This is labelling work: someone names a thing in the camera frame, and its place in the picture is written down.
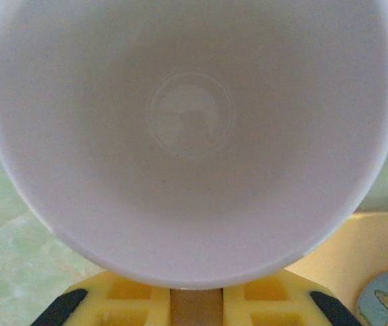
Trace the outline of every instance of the white plastic cup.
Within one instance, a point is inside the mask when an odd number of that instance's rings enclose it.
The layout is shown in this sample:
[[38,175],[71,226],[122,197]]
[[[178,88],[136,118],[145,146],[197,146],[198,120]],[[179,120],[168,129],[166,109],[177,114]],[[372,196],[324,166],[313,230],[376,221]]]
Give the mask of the white plastic cup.
[[298,260],[388,150],[388,0],[0,0],[0,156],[67,245],[166,287]]

